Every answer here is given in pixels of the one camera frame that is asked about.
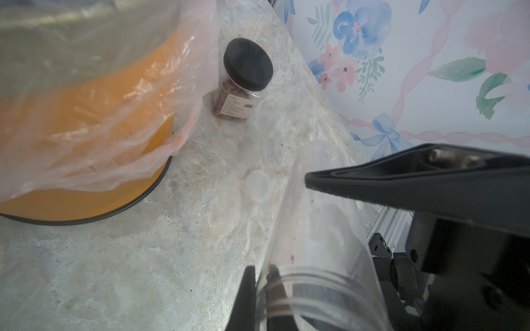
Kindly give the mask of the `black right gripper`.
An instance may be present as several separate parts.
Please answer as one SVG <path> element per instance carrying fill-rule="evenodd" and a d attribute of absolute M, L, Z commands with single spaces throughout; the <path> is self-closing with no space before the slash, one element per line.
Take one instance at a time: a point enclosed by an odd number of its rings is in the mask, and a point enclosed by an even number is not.
<path fill-rule="evenodd" d="M 527 156 L 424 144 L 304 182 L 419 212 L 405 253 L 372 256 L 392 330 L 529 329 Z"/>

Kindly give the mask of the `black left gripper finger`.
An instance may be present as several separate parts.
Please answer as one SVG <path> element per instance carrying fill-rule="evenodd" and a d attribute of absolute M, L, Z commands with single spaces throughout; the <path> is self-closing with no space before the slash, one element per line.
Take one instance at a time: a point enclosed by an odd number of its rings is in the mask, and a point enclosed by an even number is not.
<path fill-rule="evenodd" d="M 258 330 L 260 321 L 256 315 L 256 286 L 255 266 L 247 266 L 225 327 L 226 331 Z M 292 316 L 267 317 L 264 326 L 266 330 L 298 330 Z"/>

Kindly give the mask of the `clear jar with dried roses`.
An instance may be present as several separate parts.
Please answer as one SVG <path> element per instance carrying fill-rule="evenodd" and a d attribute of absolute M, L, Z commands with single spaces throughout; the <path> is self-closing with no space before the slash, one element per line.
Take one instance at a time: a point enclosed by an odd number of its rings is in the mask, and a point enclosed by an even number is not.
<path fill-rule="evenodd" d="M 329 142 L 299 150 L 258 278 L 257 330 L 391 329 L 356 202 L 305 186 L 345 165 Z"/>

